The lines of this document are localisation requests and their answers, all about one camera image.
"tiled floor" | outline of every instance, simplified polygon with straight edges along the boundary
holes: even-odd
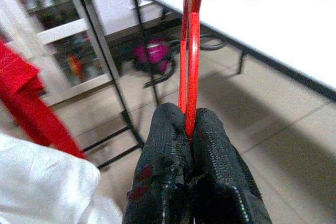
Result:
[[[235,75],[235,49],[201,51],[198,106],[223,121],[231,142],[250,166],[274,224],[335,223],[336,104],[252,58]],[[134,124],[145,139],[155,103],[142,89],[145,74],[120,79]],[[164,102],[177,102],[178,74],[159,85]],[[57,111],[80,146],[124,126],[113,88]],[[95,164],[135,144],[128,132],[89,154]],[[137,150],[102,171],[99,193],[123,209]]]

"gloved hand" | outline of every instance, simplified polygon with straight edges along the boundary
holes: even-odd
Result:
[[[123,224],[189,224],[192,157],[184,114],[172,103],[159,106],[135,169]]]
[[[204,224],[270,224],[252,174],[216,114],[197,109],[193,134],[194,213]]]

